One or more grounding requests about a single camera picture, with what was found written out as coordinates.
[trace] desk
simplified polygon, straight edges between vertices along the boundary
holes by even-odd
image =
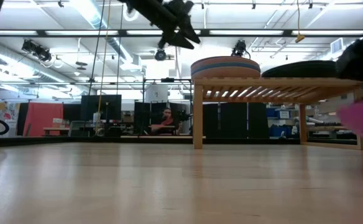
[[[193,82],[195,149],[203,148],[203,102],[298,103],[299,119],[305,121],[306,105],[350,92],[356,98],[363,95],[362,82],[338,78],[194,78]],[[308,142],[307,132],[306,122],[300,122],[302,145],[363,150],[360,136],[357,136],[357,145],[350,146]]]
[[[44,128],[45,135],[50,135],[51,131],[69,131],[70,128]]]
[[[161,127],[161,128],[169,128],[169,129],[172,129],[173,131],[173,135],[176,135],[176,126],[173,126],[173,125],[162,125],[162,124],[151,124],[149,126],[149,128],[153,128],[153,127]]]

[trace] striped round cushion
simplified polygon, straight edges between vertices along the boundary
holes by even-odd
[[[220,56],[201,59],[191,65],[191,77],[260,77],[259,64],[242,57]]]

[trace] red panel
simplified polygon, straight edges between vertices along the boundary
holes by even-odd
[[[63,104],[30,103],[25,120],[24,136],[27,134],[29,124],[31,124],[29,136],[43,136],[44,128],[53,126],[53,118],[63,118]],[[58,131],[51,131],[50,134],[59,135]]]

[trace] black curtain panel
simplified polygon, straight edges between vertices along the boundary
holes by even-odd
[[[222,138],[247,138],[247,104],[220,104],[220,136]]]
[[[134,103],[134,125],[133,132],[135,134],[143,134],[150,123],[150,103]]]
[[[19,117],[17,119],[17,135],[22,136],[24,133],[25,120],[27,119],[28,103],[20,103]]]
[[[63,119],[72,121],[81,121],[81,105],[80,104],[64,104]]]
[[[187,114],[190,113],[189,111],[187,111],[187,105],[182,103],[169,103],[169,108],[171,109],[172,116],[176,122],[179,122],[179,113],[181,113],[182,111],[186,111]]]
[[[81,99],[81,120],[89,121],[93,119],[93,114],[99,108],[100,96],[82,96]],[[101,96],[100,110],[103,112],[101,119],[121,119],[122,95],[103,95]]]
[[[203,105],[203,135],[207,138],[218,136],[218,104],[211,103]]]
[[[163,110],[167,103],[151,103],[151,124],[160,124],[162,122]]]
[[[268,139],[269,124],[266,116],[266,105],[264,103],[248,104],[248,137],[250,139]]]

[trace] colorful poster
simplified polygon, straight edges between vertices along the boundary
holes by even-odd
[[[13,120],[17,122],[19,118],[20,103],[0,102],[0,120]],[[0,131],[4,130],[4,126],[0,124]]]

